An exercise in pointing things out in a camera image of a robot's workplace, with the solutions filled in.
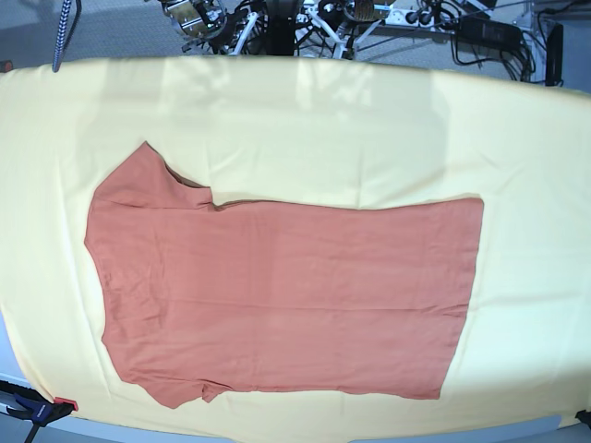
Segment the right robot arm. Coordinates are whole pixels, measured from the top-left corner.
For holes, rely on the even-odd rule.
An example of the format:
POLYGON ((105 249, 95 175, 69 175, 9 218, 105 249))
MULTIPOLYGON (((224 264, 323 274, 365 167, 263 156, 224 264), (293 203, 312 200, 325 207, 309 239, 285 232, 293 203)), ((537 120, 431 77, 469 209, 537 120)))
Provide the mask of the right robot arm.
POLYGON ((228 26, 229 13, 223 1, 171 0, 161 1, 163 14, 183 38, 188 51, 193 46, 220 44, 228 26))

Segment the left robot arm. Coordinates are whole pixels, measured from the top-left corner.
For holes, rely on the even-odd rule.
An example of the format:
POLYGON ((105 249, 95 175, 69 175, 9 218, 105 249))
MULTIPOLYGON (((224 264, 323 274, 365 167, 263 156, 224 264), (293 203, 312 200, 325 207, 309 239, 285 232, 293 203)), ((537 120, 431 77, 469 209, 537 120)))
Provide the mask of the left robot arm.
POLYGON ((369 23, 386 18, 393 1, 387 0, 322 0, 318 14, 334 30, 342 24, 369 23))

